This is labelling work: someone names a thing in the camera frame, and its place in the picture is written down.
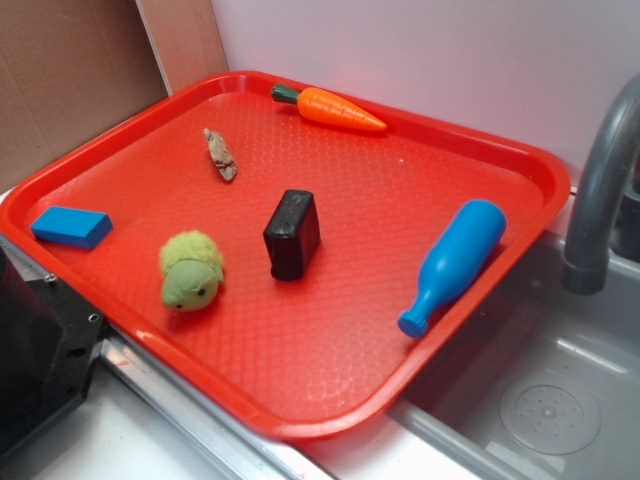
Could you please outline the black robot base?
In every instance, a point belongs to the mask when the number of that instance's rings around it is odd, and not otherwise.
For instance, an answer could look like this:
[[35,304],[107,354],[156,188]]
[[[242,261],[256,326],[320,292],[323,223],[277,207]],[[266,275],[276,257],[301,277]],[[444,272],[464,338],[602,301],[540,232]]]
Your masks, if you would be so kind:
[[26,280],[1,253],[1,462],[88,395],[106,329],[61,279]]

